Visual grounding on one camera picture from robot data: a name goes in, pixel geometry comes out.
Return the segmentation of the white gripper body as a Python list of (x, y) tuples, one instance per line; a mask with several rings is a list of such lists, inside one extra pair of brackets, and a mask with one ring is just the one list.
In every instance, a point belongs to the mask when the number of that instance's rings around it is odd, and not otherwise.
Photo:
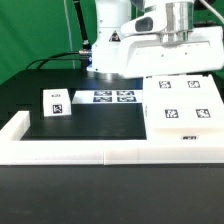
[(191, 9), (152, 9), (121, 27), (118, 71), (127, 79), (224, 68), (223, 31), (195, 27)]

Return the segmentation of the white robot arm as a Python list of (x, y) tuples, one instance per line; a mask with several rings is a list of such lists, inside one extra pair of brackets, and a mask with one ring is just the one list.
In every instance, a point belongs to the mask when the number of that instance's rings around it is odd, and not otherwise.
[(223, 30), (195, 27), (195, 0), (95, 0), (97, 39), (87, 71), (133, 79), (224, 68)]

